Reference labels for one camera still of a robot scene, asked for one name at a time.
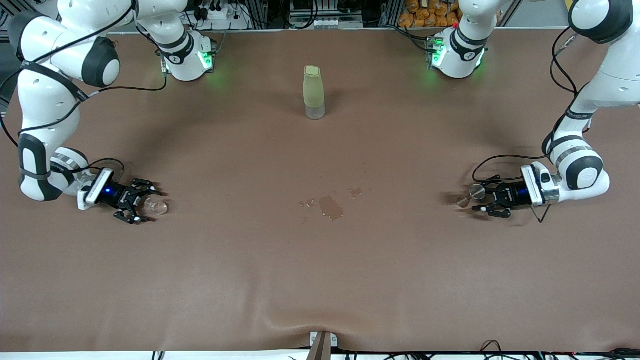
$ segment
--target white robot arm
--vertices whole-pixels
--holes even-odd
[[[640,103],[640,0],[577,0],[569,23],[576,33],[610,46],[596,76],[543,142],[542,150],[557,172],[551,174],[542,163],[534,162],[521,168],[523,181],[489,179],[481,185],[494,202],[475,210],[507,218],[514,206],[589,199],[609,189],[602,158],[583,133],[598,109]]]
[[[447,28],[430,39],[429,46],[434,51],[427,59],[431,69],[455,79],[471,75],[480,66],[487,40],[498,23],[498,10],[512,1],[460,0],[463,16],[459,26]]]
[[[199,78],[212,67],[206,62],[211,40],[182,26],[178,13],[186,5],[187,0],[61,0],[62,22],[28,12],[14,18],[10,42],[24,60],[17,89],[23,112],[20,189],[25,195],[37,201],[56,200],[62,193],[77,195],[80,209],[104,202],[118,210],[115,216],[121,220],[130,224],[144,220],[135,207],[141,196],[158,193],[153,184],[134,180],[131,186],[122,186],[112,180],[108,168],[95,177],[81,152],[61,147],[78,126],[78,105],[90,97],[72,79],[101,88],[116,80],[120,60],[104,36],[134,16],[171,62],[174,77]]]

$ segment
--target clear glass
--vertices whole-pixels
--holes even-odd
[[[149,195],[145,199],[145,211],[153,215],[164,215],[169,211],[169,206],[160,195]]]
[[[305,112],[311,120],[319,120],[324,116],[324,104],[318,108],[310,108],[305,105]]]

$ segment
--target black band on robot arm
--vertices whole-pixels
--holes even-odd
[[[49,69],[48,67],[44,67],[40,64],[25,60],[22,62],[22,66],[20,68],[23,70],[37,72],[38,74],[42,74],[44,76],[47,76],[48,78],[51,78],[59,82],[65,88],[67,88],[67,90],[69,90],[69,92],[80,102],[84,102],[89,99],[89,95],[85,94],[84,91],[80,90],[80,88],[77,87],[75,84],[73,84],[71,80],[61,75],[60,73]]]

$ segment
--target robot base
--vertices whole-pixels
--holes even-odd
[[[161,58],[160,66],[163,72],[172,74],[180,81],[193,81],[203,74],[213,74],[216,53],[218,52],[218,43],[205,37],[199,33],[192,34],[198,39],[198,51],[193,51],[182,65],[172,64],[169,59],[164,56]]]
[[[453,31],[455,31],[454,28],[447,28],[443,32],[427,38],[426,48],[429,50],[427,64],[429,69],[440,70],[450,78],[464,79],[473,74],[474,70],[480,66],[484,50],[478,56],[474,54],[472,60],[462,60],[451,47]]]

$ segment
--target brown tablecloth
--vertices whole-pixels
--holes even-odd
[[[66,145],[160,183],[170,213],[151,224],[29,200],[2,140],[0,350],[291,348],[317,330],[360,351],[640,347],[637,108],[602,110],[587,135],[603,197],[543,225],[454,204],[483,159],[540,153],[571,101],[548,75],[557,34],[496,31],[457,81],[392,31],[231,34],[213,75],[101,94]],[[162,83],[152,45],[116,40],[118,85]],[[605,51],[580,38],[561,61],[583,84]],[[304,115],[307,64],[320,121]]]

